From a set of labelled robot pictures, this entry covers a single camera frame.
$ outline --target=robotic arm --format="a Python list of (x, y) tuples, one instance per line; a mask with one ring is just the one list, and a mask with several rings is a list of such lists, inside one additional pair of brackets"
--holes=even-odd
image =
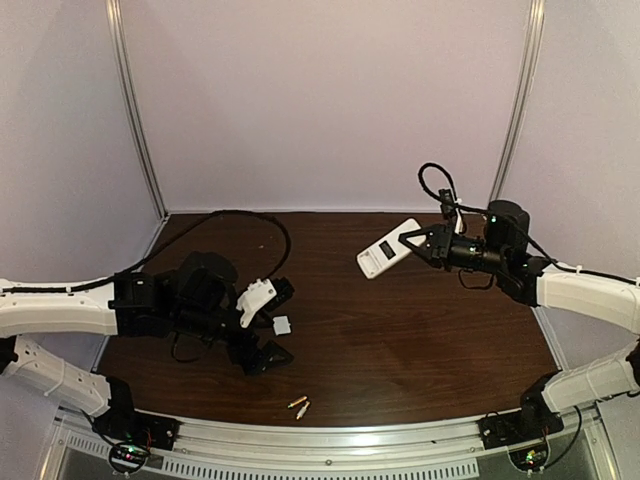
[(95, 417), (94, 428), (102, 435), (140, 438), (146, 444), (150, 433), (154, 447), (170, 449), (174, 435), (167, 432), (175, 432), (177, 422), (136, 412), (125, 382), (70, 365), (22, 334), (88, 332), (162, 338), (175, 333), (206, 344), (222, 341), (232, 363), (247, 375), (293, 360), (272, 341), (259, 348), (254, 331), (270, 326), (268, 312), (292, 296), (293, 287), (285, 278), (258, 280), (238, 295), (233, 265), (220, 255), (198, 252), (191, 253), (177, 270), (114, 278), (87, 290), (79, 290), (78, 285), (85, 284), (78, 283), (32, 285), (0, 280), (0, 375), (18, 377), (45, 396)]
[[(441, 190), (440, 195), (452, 198), (450, 190)], [(358, 255), (365, 275), (372, 278), (413, 253), (434, 268), (488, 273), (518, 303), (589, 315), (640, 334), (640, 279), (632, 285), (528, 254), (523, 233), (528, 232), (529, 215), (515, 203), (491, 202), (492, 215), (479, 238), (459, 233), (460, 212), (451, 205), (449, 200), (442, 206), (447, 223), (411, 230), (399, 227), (391, 239), (384, 237)], [(544, 376), (522, 395), (520, 411), (483, 419), (480, 431), (486, 448), (535, 439), (541, 430), (563, 428), (558, 412), (638, 391), (640, 347), (634, 342), (589, 365)]]

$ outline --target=curved metal frame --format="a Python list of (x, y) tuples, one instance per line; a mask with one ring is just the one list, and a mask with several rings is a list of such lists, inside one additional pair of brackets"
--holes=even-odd
[(149, 155), (144, 129), (142, 128), (142, 118), (140, 116), (140, 110), (138, 109), (131, 67), (129, 66), (122, 13), (120, 11), (120, 0), (107, 0), (107, 17), (120, 77), (120, 85), (122, 87), (122, 97), (125, 103), (129, 126), (131, 127), (133, 143), (138, 153), (138, 160), (140, 161), (142, 174), (149, 189), (149, 194), (151, 195), (151, 202), (153, 203), (156, 216), (158, 219), (164, 220), (167, 217), (167, 209), (162, 199), (160, 186), (153, 169), (151, 156)]
[(496, 200), (500, 197), (504, 184), (509, 174), (509, 167), (513, 160), (513, 154), (516, 149), (518, 137), (522, 130), (522, 123), (533, 85), (533, 77), (538, 65), (538, 56), (540, 54), (540, 45), (542, 44), (542, 32), (544, 28), (544, 2), (545, 0), (532, 0), (531, 9), (529, 11), (529, 25), (527, 27), (527, 35), (524, 44), (524, 53), (522, 56), (522, 65), (520, 66), (520, 79), (518, 81), (518, 89), (516, 98), (511, 111), (511, 120), (507, 129), (500, 164), (496, 172), (496, 178), (491, 188), (489, 201)]

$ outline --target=white cable tie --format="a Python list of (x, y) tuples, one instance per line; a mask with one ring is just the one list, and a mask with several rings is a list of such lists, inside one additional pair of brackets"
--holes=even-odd
[(64, 382), (64, 371), (67, 367), (67, 362), (65, 362), (63, 359), (60, 359), (60, 362), (62, 364), (62, 368), (60, 369), (60, 379), (58, 380), (58, 383), (56, 383), (53, 387), (51, 387), (49, 390), (44, 392), (45, 397), (48, 397), (53, 392), (55, 392), (58, 389), (58, 387), (60, 387), (60, 385), (62, 385), (62, 383)]

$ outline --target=black mounting bracket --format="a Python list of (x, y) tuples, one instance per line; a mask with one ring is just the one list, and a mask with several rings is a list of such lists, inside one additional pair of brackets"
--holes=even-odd
[(477, 425), (485, 450), (537, 440), (564, 429), (562, 419), (555, 414), (546, 416), (542, 424), (523, 428), (522, 410), (486, 416)]

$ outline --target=white wall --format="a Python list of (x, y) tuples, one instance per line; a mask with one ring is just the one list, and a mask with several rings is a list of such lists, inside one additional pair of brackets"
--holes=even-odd
[(486, 203), (529, 2), (123, 2), (170, 211), (424, 210), (427, 160)]
[[(505, 198), (532, 216), (532, 234), (571, 264), (640, 275), (640, 4), (547, 2), (545, 32)], [(587, 317), (546, 312), (570, 366), (634, 337)], [(603, 406), (619, 460), (640, 471), (640, 422), (626, 398)], [(626, 425), (626, 431), (619, 427)]]
[[(0, 86), (0, 275), (82, 280), (137, 260), (158, 222), (124, 112), (105, 2), (1, 2)], [(41, 338), (84, 366), (99, 340)], [(0, 379), (0, 479), (33, 478), (55, 409)]]

